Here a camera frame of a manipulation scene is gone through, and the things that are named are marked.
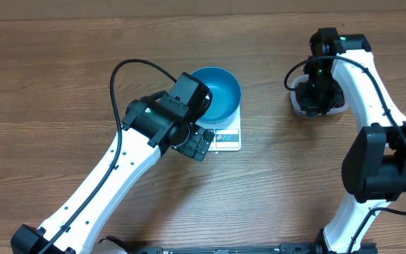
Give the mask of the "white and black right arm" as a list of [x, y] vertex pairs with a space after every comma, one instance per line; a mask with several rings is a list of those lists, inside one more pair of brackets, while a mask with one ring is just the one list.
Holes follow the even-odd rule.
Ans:
[[406, 193], [406, 116], [393, 103], [362, 34], [321, 28], [309, 41], [303, 74], [290, 84], [295, 113], [325, 116], [349, 109], [357, 137], [341, 167], [345, 195], [310, 253], [375, 253], [362, 237], [381, 212]]

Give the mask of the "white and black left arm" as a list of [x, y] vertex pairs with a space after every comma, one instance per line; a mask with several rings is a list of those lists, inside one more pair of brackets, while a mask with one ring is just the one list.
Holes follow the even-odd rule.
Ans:
[[196, 124], [211, 104], [200, 80], [182, 73], [170, 92], [132, 101], [100, 162], [63, 206], [38, 228], [22, 225], [14, 253], [91, 253], [100, 231], [135, 182], [168, 148], [201, 162], [214, 138]]

